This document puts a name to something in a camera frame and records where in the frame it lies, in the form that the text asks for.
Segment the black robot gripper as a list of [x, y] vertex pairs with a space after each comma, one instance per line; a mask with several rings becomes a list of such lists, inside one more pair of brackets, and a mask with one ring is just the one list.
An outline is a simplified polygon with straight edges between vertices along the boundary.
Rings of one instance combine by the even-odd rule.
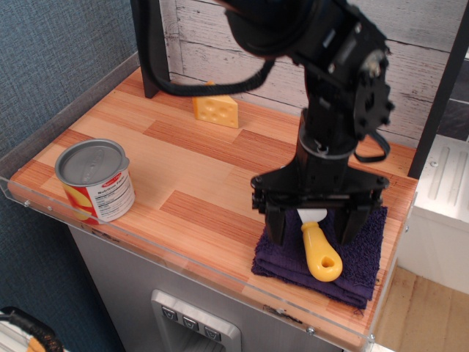
[[327, 208], [335, 211], [339, 244], [352, 242], [369, 214], [382, 205], [386, 177], [354, 169], [349, 157], [323, 158], [297, 144], [295, 157], [280, 169], [251, 179], [252, 208], [265, 214], [270, 241], [284, 242], [286, 209]]

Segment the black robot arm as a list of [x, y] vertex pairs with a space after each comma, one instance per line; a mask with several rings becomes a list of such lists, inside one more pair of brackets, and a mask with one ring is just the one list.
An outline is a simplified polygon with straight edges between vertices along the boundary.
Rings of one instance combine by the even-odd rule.
[[251, 181], [253, 206], [270, 240], [282, 243], [289, 209], [336, 210], [335, 233], [349, 243], [382, 203], [388, 179], [353, 169], [358, 143], [378, 133], [394, 105], [385, 81], [383, 33], [345, 1], [225, 1], [232, 34], [266, 60], [288, 56], [305, 70], [308, 106], [300, 117], [294, 158]]

